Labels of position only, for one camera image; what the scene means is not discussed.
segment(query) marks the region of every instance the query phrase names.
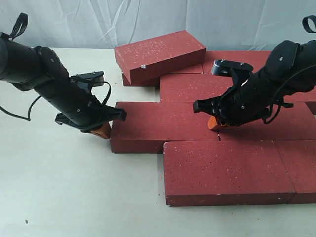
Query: white backdrop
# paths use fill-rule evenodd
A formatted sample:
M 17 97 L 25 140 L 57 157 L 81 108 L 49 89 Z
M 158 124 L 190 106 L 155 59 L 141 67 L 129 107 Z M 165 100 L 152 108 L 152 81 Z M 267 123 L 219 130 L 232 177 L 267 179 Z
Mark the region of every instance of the white backdrop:
M 114 48 L 187 30 L 208 50 L 269 50 L 283 40 L 316 39 L 302 27 L 315 0 L 2 0 L 0 31 L 20 12 L 29 46 Z

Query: white table surface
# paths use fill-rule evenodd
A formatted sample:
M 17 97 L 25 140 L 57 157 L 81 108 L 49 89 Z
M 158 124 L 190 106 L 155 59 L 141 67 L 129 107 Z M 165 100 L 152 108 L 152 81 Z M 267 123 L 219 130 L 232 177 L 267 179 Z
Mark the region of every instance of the white table surface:
M 159 100 L 152 87 L 123 87 L 113 50 L 54 50 L 71 75 L 104 71 L 111 106 Z M 107 86 L 93 93 L 102 100 Z M 0 83 L 13 113 L 36 96 Z M 58 126 L 57 113 L 43 99 L 31 122 L 0 113 L 0 237 L 316 236 L 314 204 L 169 207 L 162 155 L 112 154 L 108 140 Z

